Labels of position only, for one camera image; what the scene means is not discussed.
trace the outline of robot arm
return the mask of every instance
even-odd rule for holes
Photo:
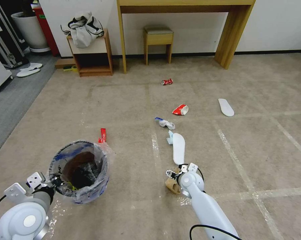
[[[222,229],[238,237],[234,226],[216,200],[204,192],[204,180],[196,173],[197,169],[198,166],[191,163],[188,170],[187,166],[183,165],[180,173],[168,170],[166,175],[176,179],[181,187],[181,193],[191,198],[191,205],[201,224]],[[234,239],[231,235],[225,234],[220,230],[205,228],[205,231],[211,240]]]
[[[0,240],[40,240],[49,230],[49,207],[55,194],[42,173],[35,172],[27,184],[14,183],[4,193],[17,205],[0,218]]]

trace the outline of white insole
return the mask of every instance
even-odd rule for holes
[[[218,102],[220,104],[220,109],[222,113],[225,114],[227,117],[232,117],[235,114],[234,110],[231,108],[226,99],[218,98]]]
[[[177,165],[185,163],[185,139],[179,133],[173,135],[173,160]]]

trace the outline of white bag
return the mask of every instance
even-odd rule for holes
[[[104,35],[103,26],[92,16],[91,12],[76,13],[74,19],[68,23],[68,27],[70,31],[61,30],[64,34],[71,35],[77,48],[86,48],[97,37]]]

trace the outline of stool cushion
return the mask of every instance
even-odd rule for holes
[[[169,27],[166,26],[147,26],[145,27],[145,31],[149,35],[154,35],[154,34],[172,34],[173,31],[170,30]]]

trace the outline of white pot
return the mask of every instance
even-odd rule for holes
[[[11,17],[28,43],[30,50],[32,52],[49,51],[50,48],[37,17],[23,17],[23,15],[23,12],[18,12],[12,14]]]

